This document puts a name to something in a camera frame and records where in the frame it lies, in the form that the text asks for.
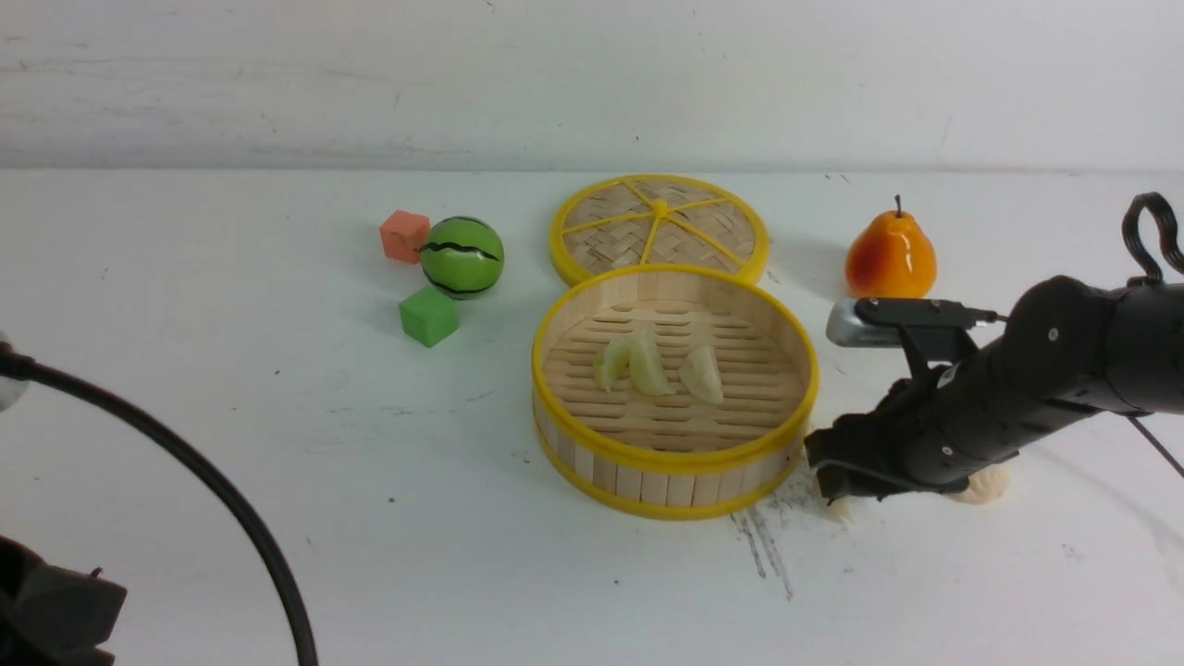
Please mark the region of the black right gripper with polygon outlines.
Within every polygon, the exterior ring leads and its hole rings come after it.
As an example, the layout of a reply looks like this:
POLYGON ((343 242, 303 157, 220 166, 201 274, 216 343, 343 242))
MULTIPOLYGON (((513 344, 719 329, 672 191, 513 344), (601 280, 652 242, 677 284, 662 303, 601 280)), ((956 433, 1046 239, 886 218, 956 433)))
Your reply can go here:
POLYGON ((1098 410, 1042 401, 1003 369, 999 342, 955 365, 907 376, 870 414, 842 414, 805 438, 807 465, 828 501, 847 497, 952 494, 969 478, 1098 410))

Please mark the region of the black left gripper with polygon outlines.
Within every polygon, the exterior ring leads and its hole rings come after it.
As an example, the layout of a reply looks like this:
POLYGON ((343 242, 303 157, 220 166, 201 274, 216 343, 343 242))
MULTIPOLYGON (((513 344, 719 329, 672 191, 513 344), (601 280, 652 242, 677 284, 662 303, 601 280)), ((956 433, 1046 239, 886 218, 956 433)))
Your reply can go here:
POLYGON ((112 665, 102 649, 127 589, 99 576, 54 566, 22 544, 1 538, 1 662, 112 665))

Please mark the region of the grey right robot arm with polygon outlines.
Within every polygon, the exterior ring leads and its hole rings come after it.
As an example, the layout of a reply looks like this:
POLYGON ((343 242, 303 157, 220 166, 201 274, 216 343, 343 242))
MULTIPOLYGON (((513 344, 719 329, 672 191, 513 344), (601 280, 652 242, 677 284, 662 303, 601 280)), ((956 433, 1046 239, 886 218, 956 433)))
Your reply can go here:
POLYGON ((971 329, 997 320, 942 300, 834 306, 834 344, 897 347, 910 374, 871 412, 807 435, 822 498, 952 497, 977 472, 1096 414, 1180 414, 1180 284, 1096 290, 1047 278, 1004 316, 1000 337, 977 345, 971 329))

